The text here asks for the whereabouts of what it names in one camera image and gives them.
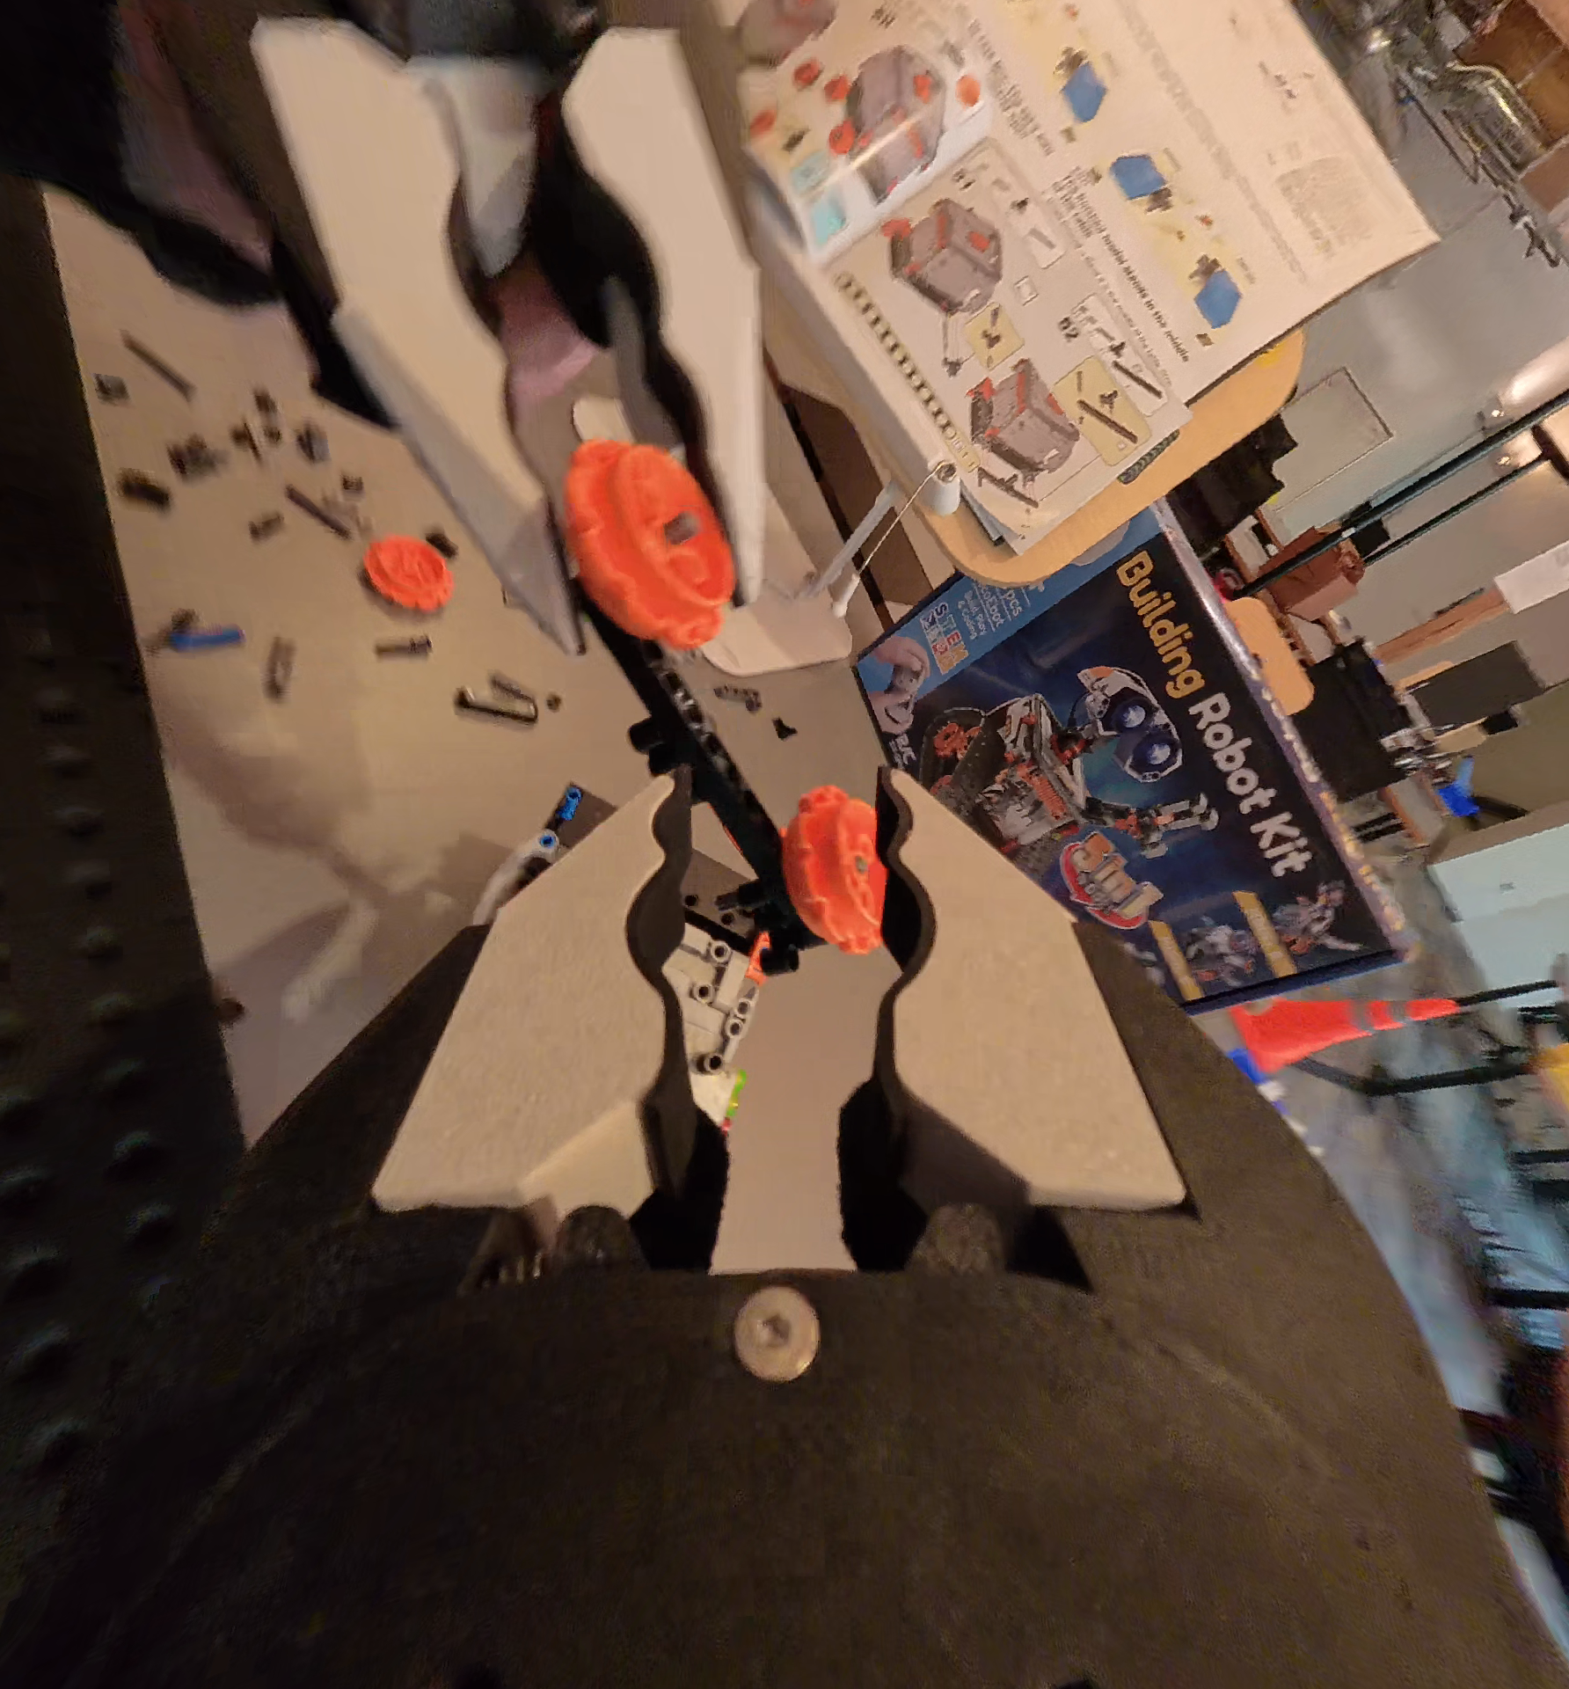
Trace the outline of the white rod with round tip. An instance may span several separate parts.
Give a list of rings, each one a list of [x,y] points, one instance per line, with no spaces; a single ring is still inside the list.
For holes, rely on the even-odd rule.
[[[895,479],[884,481],[879,495],[852,528],[837,553],[818,571],[816,584],[805,586],[801,595],[825,595],[832,615],[846,620],[863,577],[872,570],[875,557],[893,530],[901,526],[902,517],[919,505],[926,505],[939,514],[949,512],[958,494],[960,472],[953,461],[933,467],[913,486],[904,486]]]

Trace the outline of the open instruction booklet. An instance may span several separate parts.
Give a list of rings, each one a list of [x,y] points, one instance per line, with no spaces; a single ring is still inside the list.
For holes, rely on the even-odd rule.
[[[743,4],[734,51],[769,284],[1011,552],[1438,242],[1293,4]]]

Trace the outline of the building kit robot model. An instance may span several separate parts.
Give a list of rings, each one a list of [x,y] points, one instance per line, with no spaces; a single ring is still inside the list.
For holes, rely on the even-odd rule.
[[[691,1090],[729,1128],[745,1089],[740,1049],[765,982],[801,953],[870,955],[883,937],[888,868],[872,801],[834,785],[774,825],[677,664],[722,631],[736,562],[711,497],[666,450],[581,445],[563,481],[564,537],[604,647],[644,707],[630,729],[653,776],[689,774],[740,854],[733,888],[696,857],[680,892],[684,931],[666,964],[682,1004]]]

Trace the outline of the dark perforated tray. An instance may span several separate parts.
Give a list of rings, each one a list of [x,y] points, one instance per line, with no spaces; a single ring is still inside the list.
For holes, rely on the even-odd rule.
[[[241,1152],[51,226],[0,179],[0,1595]]]

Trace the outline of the blue robot kit box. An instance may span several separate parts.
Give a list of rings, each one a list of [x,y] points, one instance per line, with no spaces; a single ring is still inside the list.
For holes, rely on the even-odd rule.
[[[890,763],[1188,1011],[1407,960],[1407,919],[1165,506],[859,656]]]

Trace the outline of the scattered small connector pins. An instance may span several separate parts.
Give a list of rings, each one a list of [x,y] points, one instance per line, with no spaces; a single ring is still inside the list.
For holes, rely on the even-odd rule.
[[[413,709],[534,729],[555,691],[470,660],[461,637],[503,593],[478,543],[389,434],[317,398],[277,322],[179,345],[172,329],[85,340],[91,418],[154,675],[228,687],[250,725],[357,725]],[[360,577],[375,539],[414,535],[451,561],[454,595],[416,617]],[[237,649],[176,653],[172,622],[235,624]]]

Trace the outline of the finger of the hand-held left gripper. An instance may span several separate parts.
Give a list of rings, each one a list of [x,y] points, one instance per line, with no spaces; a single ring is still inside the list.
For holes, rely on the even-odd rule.
[[[736,606],[767,575],[760,278],[675,33],[606,31],[563,96],[572,156],[620,213],[644,392],[724,521]]]
[[[261,22],[254,56],[329,266],[337,338],[510,600],[584,653],[548,495],[507,418],[505,353],[458,269],[440,96],[338,22]]]

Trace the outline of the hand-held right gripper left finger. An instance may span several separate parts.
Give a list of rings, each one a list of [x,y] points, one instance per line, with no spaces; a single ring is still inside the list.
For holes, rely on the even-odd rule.
[[[490,920],[373,1186],[389,1213],[682,1194],[693,1156],[684,1014],[689,776],[655,778]]]

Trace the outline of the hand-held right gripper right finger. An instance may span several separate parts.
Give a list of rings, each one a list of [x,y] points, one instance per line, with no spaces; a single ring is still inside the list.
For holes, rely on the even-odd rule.
[[[899,770],[865,1083],[865,1239],[980,1210],[1000,1241],[1065,1213],[1186,1213],[1188,1188],[1080,926]]]

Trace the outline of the small orange gear wheel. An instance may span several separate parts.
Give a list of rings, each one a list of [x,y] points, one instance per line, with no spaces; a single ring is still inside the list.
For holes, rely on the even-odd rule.
[[[360,577],[380,602],[416,617],[443,611],[454,595],[451,561],[414,535],[385,535],[369,543]]]

